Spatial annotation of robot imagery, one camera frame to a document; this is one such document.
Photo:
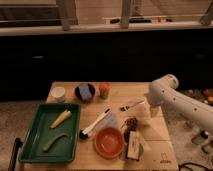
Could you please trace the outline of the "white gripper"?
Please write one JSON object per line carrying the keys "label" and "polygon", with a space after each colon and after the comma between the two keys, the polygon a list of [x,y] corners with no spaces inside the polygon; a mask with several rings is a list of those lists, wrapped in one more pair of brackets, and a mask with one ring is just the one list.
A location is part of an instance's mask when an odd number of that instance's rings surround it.
{"label": "white gripper", "polygon": [[141,125],[148,125],[156,116],[157,109],[146,102],[141,102],[136,106],[136,114]]}

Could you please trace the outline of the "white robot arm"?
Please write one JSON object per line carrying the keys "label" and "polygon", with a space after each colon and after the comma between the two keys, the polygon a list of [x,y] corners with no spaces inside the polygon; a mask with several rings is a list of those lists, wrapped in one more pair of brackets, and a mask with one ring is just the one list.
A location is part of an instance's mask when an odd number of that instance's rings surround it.
{"label": "white robot arm", "polygon": [[145,96],[150,105],[171,105],[184,117],[213,135],[213,107],[178,92],[178,86],[177,77],[167,74],[152,82],[143,83],[137,93]]}

